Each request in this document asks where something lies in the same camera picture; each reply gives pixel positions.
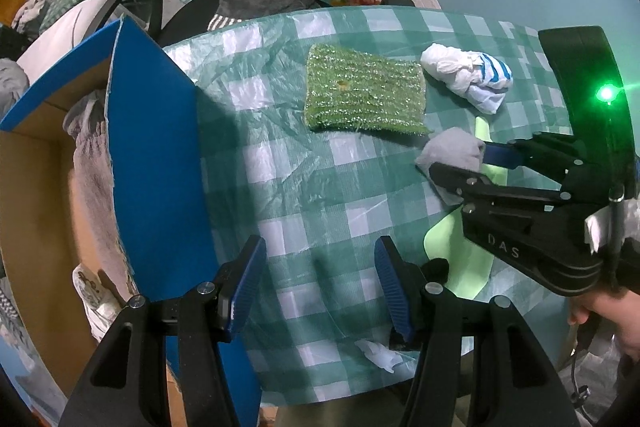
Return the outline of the person's right hand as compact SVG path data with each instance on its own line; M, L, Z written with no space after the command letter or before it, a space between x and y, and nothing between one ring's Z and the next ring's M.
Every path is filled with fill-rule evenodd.
M589 293L570 298L570 324L585 324L591 313L611 321L616 326L620 349L639 361L640 303L639 295L624 289L611 293L606 289L593 289Z

